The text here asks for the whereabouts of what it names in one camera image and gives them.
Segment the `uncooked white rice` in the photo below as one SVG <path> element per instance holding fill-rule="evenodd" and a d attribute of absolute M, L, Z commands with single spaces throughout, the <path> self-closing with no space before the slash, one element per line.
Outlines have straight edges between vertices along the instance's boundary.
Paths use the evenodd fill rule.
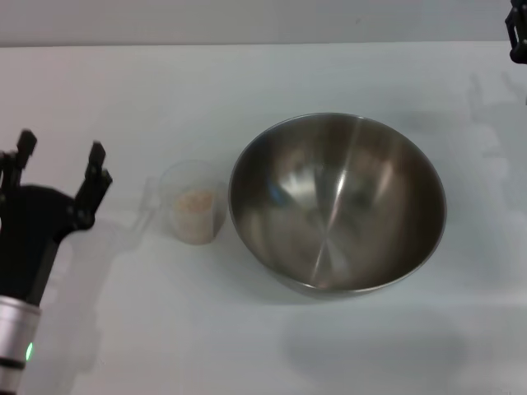
<path fill-rule="evenodd" d="M 210 189 L 181 193 L 175 201 L 175 229 L 187 244 L 208 244 L 214 236 L 215 195 Z"/>

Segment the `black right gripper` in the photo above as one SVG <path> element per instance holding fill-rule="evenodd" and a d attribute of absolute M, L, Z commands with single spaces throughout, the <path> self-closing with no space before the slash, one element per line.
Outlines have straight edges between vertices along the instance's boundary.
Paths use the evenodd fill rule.
<path fill-rule="evenodd" d="M 511 61 L 527 64 L 527 0 L 511 0 L 505 24 L 511 42 Z"/>

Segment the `clear plastic measuring cup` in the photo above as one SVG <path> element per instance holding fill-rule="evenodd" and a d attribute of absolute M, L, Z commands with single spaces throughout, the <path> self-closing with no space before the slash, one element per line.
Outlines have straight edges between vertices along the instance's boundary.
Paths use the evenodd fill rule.
<path fill-rule="evenodd" d="M 212 243 L 226 220 L 227 186 L 214 166 L 205 160 L 182 160 L 159 176 L 146 178 L 135 222 L 137 231 L 143 233 L 154 227 L 163 235 L 187 244 L 178 237 L 175 229 L 175 201 L 181 193 L 195 189 L 210 189 L 215 195 Z"/>

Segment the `stainless steel mixing bowl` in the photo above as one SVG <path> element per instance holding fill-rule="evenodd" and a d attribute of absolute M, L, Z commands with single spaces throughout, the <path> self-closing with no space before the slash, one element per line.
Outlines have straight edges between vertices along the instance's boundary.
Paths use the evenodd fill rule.
<path fill-rule="evenodd" d="M 228 207 L 240 241 L 291 287 L 371 293 L 402 281 L 445 232 L 445 189 L 401 132 L 353 114 L 273 125 L 239 154 Z"/>

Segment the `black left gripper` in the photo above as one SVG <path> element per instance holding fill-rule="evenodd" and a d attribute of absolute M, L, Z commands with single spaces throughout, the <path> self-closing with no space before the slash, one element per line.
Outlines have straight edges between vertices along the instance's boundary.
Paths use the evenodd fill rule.
<path fill-rule="evenodd" d="M 23 129 L 14 151 L 0 151 L 0 295 L 39 306 L 59 245 L 94 225 L 113 179 L 103 168 L 105 148 L 93 142 L 75 198 L 37 185 L 15 188 L 36 144 L 35 134 Z"/>

